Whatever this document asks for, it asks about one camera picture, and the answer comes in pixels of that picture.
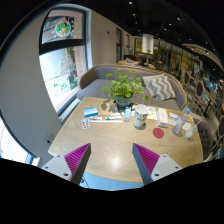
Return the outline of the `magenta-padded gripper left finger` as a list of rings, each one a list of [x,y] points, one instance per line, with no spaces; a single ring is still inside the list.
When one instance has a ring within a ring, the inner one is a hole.
[[[56,155],[42,169],[77,185],[80,184],[91,154],[87,143],[66,155]]]

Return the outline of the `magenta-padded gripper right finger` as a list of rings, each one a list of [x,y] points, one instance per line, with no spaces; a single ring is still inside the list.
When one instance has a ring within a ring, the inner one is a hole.
[[[167,154],[158,155],[136,143],[133,144],[132,153],[145,185],[182,169]]]

